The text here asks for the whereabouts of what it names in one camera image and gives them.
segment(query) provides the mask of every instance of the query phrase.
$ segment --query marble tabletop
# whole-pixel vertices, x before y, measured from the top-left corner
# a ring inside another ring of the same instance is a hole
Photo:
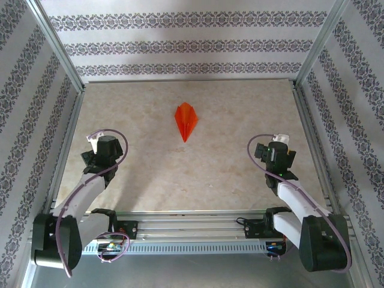
[[[191,104],[199,118],[186,143],[174,117],[183,102]],[[246,152],[248,140],[262,133],[290,136],[289,147],[297,151],[292,171],[315,200],[325,203],[288,80],[89,84],[57,203],[80,179],[84,168],[80,153],[91,149],[85,137],[99,128],[121,131],[130,147],[116,177],[90,210],[284,206]]]

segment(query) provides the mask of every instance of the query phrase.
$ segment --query purple cable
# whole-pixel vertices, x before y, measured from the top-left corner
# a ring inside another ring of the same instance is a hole
[[[112,263],[113,261],[118,260],[121,256],[123,256],[123,255],[125,254],[125,252],[128,251],[128,248],[129,248],[130,245],[131,245],[131,241],[130,241],[130,238],[128,237],[128,235],[125,234],[125,233],[122,233],[122,232],[104,232],[104,233],[98,235],[98,236],[96,237],[96,239],[98,239],[98,238],[100,238],[100,237],[110,236],[110,235],[120,235],[120,236],[124,236],[124,237],[126,237],[126,239],[128,240],[128,245],[125,246],[124,250],[121,251],[120,254],[118,254],[117,256],[115,256],[114,258],[112,258],[112,259],[110,259],[110,260],[105,260],[105,259],[103,258],[104,252],[106,252],[106,251],[105,251],[105,250],[102,251],[100,255],[97,255],[97,257],[99,257],[100,260],[101,260],[102,262],[109,262],[109,263]]]
[[[336,227],[333,225],[333,223],[328,219],[328,217],[323,213],[323,211],[321,211],[315,203],[313,203],[313,201],[300,189],[300,187],[296,186],[295,184],[285,180],[284,178],[282,177],[279,177],[271,172],[268,172],[267,170],[265,170],[262,166],[260,166],[256,160],[252,157],[251,155],[251,152],[250,152],[250,145],[252,143],[252,141],[258,137],[263,137],[263,136],[266,136],[266,137],[273,137],[274,135],[273,134],[260,134],[260,135],[256,135],[256,136],[253,136],[249,142],[248,142],[248,145],[247,145],[247,153],[248,153],[248,156],[249,158],[252,160],[252,162],[260,169],[262,170],[265,174],[269,175],[269,176],[272,176],[278,180],[280,180],[282,183],[285,183],[289,186],[291,186],[293,189],[295,189],[296,191],[298,191],[301,196],[311,205],[311,207],[317,212],[320,214],[321,217],[324,218],[324,220],[327,222],[327,224],[330,226],[330,228],[332,229],[332,231],[335,233],[336,237],[339,239],[341,245],[343,246],[344,248],[344,251],[347,255],[347,266],[344,268],[344,269],[341,269],[341,270],[332,270],[333,272],[336,272],[336,273],[346,273],[348,272],[348,270],[350,269],[351,265],[352,265],[352,257],[350,255],[350,251],[348,249],[348,246],[345,242],[345,240],[343,239],[342,235],[340,234],[340,232],[336,229]]]
[[[65,270],[65,273],[67,273],[67,276],[69,278],[72,277],[72,270],[69,268],[68,266],[68,262],[66,261],[65,259],[65,255],[64,255],[64,250],[63,250],[63,247],[62,247],[62,243],[61,243],[61,237],[60,237],[60,224],[61,224],[61,220],[62,220],[62,216],[64,214],[64,212],[68,209],[68,205],[69,203],[73,200],[73,198],[79,193],[79,191],[88,183],[90,183],[92,180],[94,180],[96,177],[99,177],[100,175],[104,174],[104,173],[107,173],[109,171],[111,171],[112,169],[118,167],[123,161],[124,159],[127,157],[127,154],[128,154],[128,140],[127,138],[119,131],[115,130],[115,129],[100,129],[100,130],[97,130],[96,132],[93,132],[91,135],[89,135],[88,137],[93,137],[94,135],[96,135],[97,133],[99,132],[104,132],[104,131],[110,131],[110,132],[114,132],[118,135],[120,135],[123,139],[124,139],[124,142],[125,142],[125,152],[124,152],[124,155],[122,156],[122,158],[113,166],[107,168],[106,170],[104,171],[101,171],[101,172],[98,172],[97,174],[95,174],[94,176],[90,177],[89,179],[87,179],[84,183],[82,183],[80,186],[78,186],[75,191],[71,194],[71,196],[67,199],[67,201],[65,201],[62,209],[60,210],[60,213],[58,215],[58,219],[57,219],[57,222],[56,222],[56,227],[55,227],[55,238],[56,238],[56,244],[58,246],[58,252],[59,252],[59,255],[60,255],[60,259],[61,259],[61,262],[64,266],[64,270]]]

